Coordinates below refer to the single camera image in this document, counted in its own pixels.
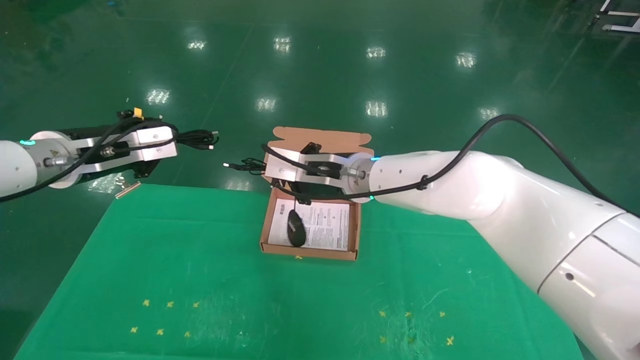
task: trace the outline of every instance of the open cardboard box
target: open cardboard box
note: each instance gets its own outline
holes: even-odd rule
[[[322,145],[321,152],[330,153],[349,153],[349,152],[366,152],[373,156],[373,150],[362,147],[371,141],[371,135],[362,133],[347,133],[343,131],[326,131],[316,129],[303,129],[300,127],[282,127],[278,126],[273,129],[273,134],[281,140],[275,140],[268,143],[270,147],[279,147],[281,149],[301,151],[308,143],[314,142]],[[268,155],[265,155],[264,161],[267,161]],[[271,178],[263,176],[265,180],[271,183]],[[269,232],[271,230],[271,222],[275,211],[277,199],[293,200],[293,196],[274,188],[271,190],[269,197],[269,205],[267,206],[267,215],[264,219],[262,234],[260,235],[260,248],[262,252],[270,254],[283,254],[292,256],[310,256],[312,258],[327,258],[338,260],[355,261],[358,258],[358,248],[360,247],[360,214],[362,205],[348,200],[315,200],[314,202],[332,202],[337,204],[349,204],[349,243],[347,251],[343,250],[324,250],[310,249],[305,247],[293,247],[283,245],[273,245],[268,243]]]

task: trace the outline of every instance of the green cloth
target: green cloth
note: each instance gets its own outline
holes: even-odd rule
[[[467,223],[371,202],[357,261],[295,259],[260,252],[267,202],[114,201],[16,359],[581,359]]]

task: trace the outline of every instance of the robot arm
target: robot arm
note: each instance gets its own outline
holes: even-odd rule
[[[459,153],[341,158],[272,150],[281,156],[269,155],[267,176],[330,185],[347,195],[417,183]],[[313,174],[282,157],[325,168],[338,164],[339,175]],[[599,359],[640,359],[640,219],[634,215],[515,160],[476,151],[421,190],[375,199],[468,221]]]
[[[186,133],[140,109],[119,111],[112,126],[40,131],[29,140],[0,141],[0,202],[45,186],[62,189],[125,170],[148,177],[161,159],[178,155],[177,143],[212,150],[217,131]]]

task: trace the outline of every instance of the black computer mouse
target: black computer mouse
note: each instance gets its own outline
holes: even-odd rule
[[[289,212],[289,218],[287,219],[287,237],[294,247],[301,247],[307,242],[305,224],[302,224],[302,219],[295,210]]]

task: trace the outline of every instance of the small metal part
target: small metal part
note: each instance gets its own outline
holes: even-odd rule
[[[43,160],[45,167],[59,167],[73,163],[75,159],[71,156],[59,156],[57,158],[46,158]]]
[[[107,146],[103,150],[100,151],[100,155],[104,158],[108,158],[110,156],[114,156],[116,153],[113,151],[113,146]]]
[[[128,193],[132,192],[133,190],[137,189],[137,187],[139,187],[140,185],[142,185],[141,182],[136,181],[135,184],[128,186],[127,188],[125,188],[124,190],[122,190],[121,192],[116,194],[116,199],[121,199],[124,195],[127,195]]]
[[[358,177],[358,170],[354,168],[342,168],[342,169],[345,172],[344,175],[351,176],[351,177]]]

